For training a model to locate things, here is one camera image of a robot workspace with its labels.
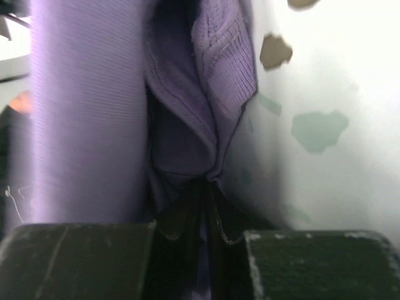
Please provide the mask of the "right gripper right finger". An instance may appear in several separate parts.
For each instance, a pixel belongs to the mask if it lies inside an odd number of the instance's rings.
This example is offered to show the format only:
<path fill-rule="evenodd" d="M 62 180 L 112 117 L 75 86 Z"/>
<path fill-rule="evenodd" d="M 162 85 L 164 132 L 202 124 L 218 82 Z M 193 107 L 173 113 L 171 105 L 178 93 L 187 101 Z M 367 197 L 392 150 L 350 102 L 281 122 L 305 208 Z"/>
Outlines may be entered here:
<path fill-rule="evenodd" d="M 275 230 L 206 188 L 213 299 L 398 299 L 399 254 L 372 231 Z"/>

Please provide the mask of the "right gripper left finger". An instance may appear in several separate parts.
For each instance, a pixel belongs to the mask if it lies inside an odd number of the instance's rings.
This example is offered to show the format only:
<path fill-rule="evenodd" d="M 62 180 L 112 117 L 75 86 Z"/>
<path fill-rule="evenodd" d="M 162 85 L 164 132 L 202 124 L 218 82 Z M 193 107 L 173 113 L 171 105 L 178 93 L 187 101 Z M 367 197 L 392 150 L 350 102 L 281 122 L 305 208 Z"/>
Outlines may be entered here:
<path fill-rule="evenodd" d="M 201 299 L 202 184 L 151 222 L 30 224 L 28 190 L 6 189 L 17 226 L 1 241 L 2 299 Z"/>

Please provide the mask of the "purple t shirt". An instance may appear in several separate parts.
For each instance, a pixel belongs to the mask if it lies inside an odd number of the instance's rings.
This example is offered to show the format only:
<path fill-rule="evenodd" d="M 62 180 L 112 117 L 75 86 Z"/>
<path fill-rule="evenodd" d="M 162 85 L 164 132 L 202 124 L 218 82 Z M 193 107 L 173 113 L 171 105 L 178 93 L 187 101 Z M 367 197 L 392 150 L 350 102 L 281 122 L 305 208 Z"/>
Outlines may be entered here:
<path fill-rule="evenodd" d="M 32 1 L 32 223 L 125 223 L 217 181 L 256 92 L 241 1 Z"/>

